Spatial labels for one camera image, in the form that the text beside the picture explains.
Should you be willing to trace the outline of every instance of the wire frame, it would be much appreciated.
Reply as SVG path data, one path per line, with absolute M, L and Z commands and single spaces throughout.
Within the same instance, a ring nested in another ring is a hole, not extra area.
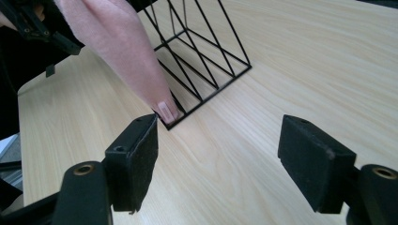
M 221 0 L 159 0 L 140 17 L 180 110 L 168 129 L 252 67 Z

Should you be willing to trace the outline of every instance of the screw hole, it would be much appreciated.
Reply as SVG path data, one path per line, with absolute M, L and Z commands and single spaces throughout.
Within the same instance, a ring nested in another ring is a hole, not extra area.
M 123 146 L 118 146 L 118 147 L 115 147 L 114 150 L 115 150 L 116 152 L 123 152 L 125 149 L 124 149 Z
M 381 167 L 377 167 L 377 168 L 373 168 L 373 172 L 383 178 L 386 179 L 390 179 L 390 180 L 395 180 L 397 179 L 397 174 L 395 174 L 394 172 L 381 168 Z
M 94 166 L 90 164 L 83 165 L 79 168 L 76 168 L 73 173 L 75 175 L 86 175 L 91 173 L 94 170 Z

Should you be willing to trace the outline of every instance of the light wood surface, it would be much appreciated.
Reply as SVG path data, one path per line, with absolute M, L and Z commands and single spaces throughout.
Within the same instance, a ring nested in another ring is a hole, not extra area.
M 284 114 L 398 167 L 398 10 L 351 0 L 224 0 L 253 69 L 171 131 L 141 211 L 115 224 L 345 224 L 312 211 L 277 158 Z M 19 92 L 24 203 L 151 110 L 83 49 Z

